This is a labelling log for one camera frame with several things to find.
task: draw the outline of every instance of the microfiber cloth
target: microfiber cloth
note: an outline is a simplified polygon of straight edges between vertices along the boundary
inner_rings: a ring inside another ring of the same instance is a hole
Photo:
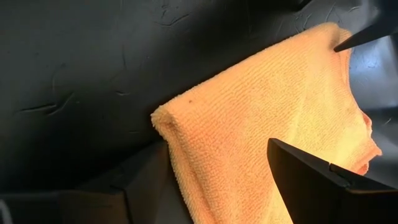
[[[349,88],[351,52],[333,51],[349,36],[331,23],[306,30],[152,114],[195,223],[292,223],[268,165],[269,138],[367,171],[381,151]]]

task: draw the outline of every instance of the orange microfiber towel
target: orange microfiber towel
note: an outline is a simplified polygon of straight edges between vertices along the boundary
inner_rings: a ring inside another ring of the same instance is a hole
[[[350,51],[333,51],[349,35],[331,23],[307,30],[152,114],[195,223],[292,223],[268,165],[269,138],[359,174],[381,154],[349,88]]]

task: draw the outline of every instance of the textured black surface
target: textured black surface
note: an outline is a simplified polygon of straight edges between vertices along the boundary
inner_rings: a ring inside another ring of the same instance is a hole
[[[75,186],[159,140],[149,115],[263,48],[326,21],[353,32],[382,13],[367,0],[0,2],[0,190]],[[358,47],[351,86],[396,181],[394,40]]]
[[[193,223],[164,141],[151,144],[77,190],[101,194],[116,194],[122,190],[133,223]]]

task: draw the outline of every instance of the black plastic tool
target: black plastic tool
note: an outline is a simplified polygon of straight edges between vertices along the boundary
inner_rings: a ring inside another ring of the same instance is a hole
[[[335,47],[335,52],[350,49],[398,32],[396,20],[380,19]]]
[[[398,222],[398,190],[278,139],[269,140],[267,156],[295,224]]]
[[[335,52],[366,44],[370,41],[393,35],[398,32],[398,16],[396,14],[396,11],[398,10],[398,1],[379,0],[376,2],[376,7],[382,11],[383,14],[378,15],[370,26],[367,26],[367,28],[354,34],[352,37],[336,46]]]

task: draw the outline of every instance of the dark gray background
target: dark gray background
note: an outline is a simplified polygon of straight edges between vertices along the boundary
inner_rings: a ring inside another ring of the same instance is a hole
[[[0,190],[74,187],[159,141],[149,115],[173,96],[322,22],[357,32],[376,3],[1,1]],[[351,87],[384,152],[368,176],[398,186],[395,45],[355,48]]]

